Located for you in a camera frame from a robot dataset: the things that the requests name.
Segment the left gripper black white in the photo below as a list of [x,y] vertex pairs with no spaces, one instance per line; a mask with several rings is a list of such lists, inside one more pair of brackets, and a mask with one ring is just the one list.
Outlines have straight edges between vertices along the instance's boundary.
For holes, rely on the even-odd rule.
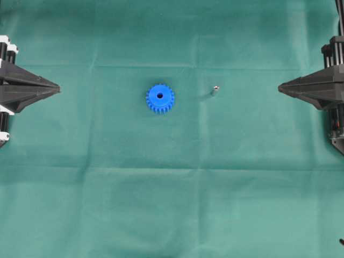
[[1,147],[10,139],[10,116],[60,92],[56,83],[13,64],[17,54],[18,47],[7,35],[1,35],[1,80],[13,84],[1,86]]

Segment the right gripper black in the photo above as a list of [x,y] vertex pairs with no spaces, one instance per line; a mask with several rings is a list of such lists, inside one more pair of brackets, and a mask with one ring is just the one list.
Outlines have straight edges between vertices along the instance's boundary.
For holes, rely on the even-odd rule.
[[[329,139],[333,147],[343,153],[343,36],[334,36],[322,46],[325,69],[293,79],[278,86],[279,92],[300,99],[318,110],[328,110]],[[297,91],[298,86],[330,84],[331,90]]]

